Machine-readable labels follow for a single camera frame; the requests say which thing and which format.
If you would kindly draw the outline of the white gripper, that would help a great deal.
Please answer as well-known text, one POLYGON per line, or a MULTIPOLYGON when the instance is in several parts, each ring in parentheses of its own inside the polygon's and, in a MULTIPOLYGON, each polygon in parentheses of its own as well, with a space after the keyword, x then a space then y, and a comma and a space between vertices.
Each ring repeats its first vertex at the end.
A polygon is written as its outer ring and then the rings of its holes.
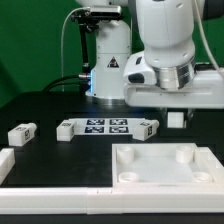
POLYGON ((167 108, 188 108, 185 118, 191 121, 195 109, 224 108, 224 78, 216 71, 199 71, 190 83, 178 91, 126 84, 124 96, 126 103, 132 107, 162 108, 162 117, 167 116, 167 108))

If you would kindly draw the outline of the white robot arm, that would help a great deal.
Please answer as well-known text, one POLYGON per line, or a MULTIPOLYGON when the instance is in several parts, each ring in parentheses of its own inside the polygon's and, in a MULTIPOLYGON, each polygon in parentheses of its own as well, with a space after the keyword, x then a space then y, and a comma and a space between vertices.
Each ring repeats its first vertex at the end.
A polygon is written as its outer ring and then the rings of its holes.
POLYGON ((224 70, 197 70, 192 39, 195 26, 224 15, 224 0, 76 1, 97 29, 89 100, 144 108, 224 108, 224 70))

